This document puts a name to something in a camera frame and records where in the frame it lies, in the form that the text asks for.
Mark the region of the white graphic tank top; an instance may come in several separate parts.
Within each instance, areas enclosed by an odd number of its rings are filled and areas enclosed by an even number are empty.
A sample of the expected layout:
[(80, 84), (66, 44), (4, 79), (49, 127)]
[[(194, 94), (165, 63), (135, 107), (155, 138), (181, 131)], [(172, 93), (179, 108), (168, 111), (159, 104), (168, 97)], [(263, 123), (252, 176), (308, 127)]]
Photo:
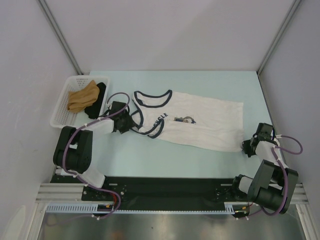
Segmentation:
[(158, 96), (133, 93), (133, 131), (174, 144), (237, 153), (242, 150), (242, 102), (168, 90)]

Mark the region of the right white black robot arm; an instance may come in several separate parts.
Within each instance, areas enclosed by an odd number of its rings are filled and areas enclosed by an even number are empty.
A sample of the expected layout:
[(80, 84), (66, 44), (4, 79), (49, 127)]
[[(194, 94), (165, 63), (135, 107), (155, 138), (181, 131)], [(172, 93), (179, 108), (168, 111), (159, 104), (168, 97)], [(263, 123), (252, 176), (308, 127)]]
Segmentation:
[[(295, 141), (299, 150), (282, 147), (279, 142), (281, 138)], [(237, 201), (245, 199), (259, 205), (268, 216), (286, 213), (299, 174), (284, 163), (281, 152), (300, 155), (303, 152), (302, 144), (294, 137), (277, 135), (272, 125), (261, 122), (252, 138), (242, 142), (242, 150), (249, 158), (258, 156), (261, 163), (253, 178), (240, 174), (233, 179), (231, 196)]]

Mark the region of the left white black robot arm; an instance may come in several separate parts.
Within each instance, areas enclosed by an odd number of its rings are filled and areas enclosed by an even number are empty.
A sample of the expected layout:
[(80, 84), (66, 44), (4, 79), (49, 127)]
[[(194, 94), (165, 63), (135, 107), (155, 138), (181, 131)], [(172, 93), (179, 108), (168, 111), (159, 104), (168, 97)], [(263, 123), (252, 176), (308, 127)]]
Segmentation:
[(66, 173), (80, 177), (86, 184), (93, 186), (93, 194), (100, 200), (110, 196), (111, 188), (104, 184), (106, 177), (92, 167), (93, 140), (107, 134), (129, 131), (134, 126), (130, 108), (124, 102), (113, 101), (109, 109), (98, 121), (81, 130), (65, 126), (53, 154), (53, 163)]

